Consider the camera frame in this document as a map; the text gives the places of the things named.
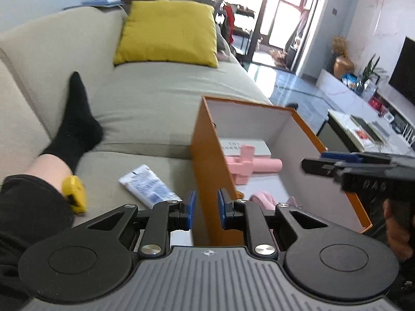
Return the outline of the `person's right hand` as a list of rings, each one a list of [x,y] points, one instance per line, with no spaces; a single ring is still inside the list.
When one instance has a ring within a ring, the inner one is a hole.
[[[389,247],[401,261],[410,259],[414,250],[409,245],[410,234],[395,219],[388,199],[383,203],[383,215]]]

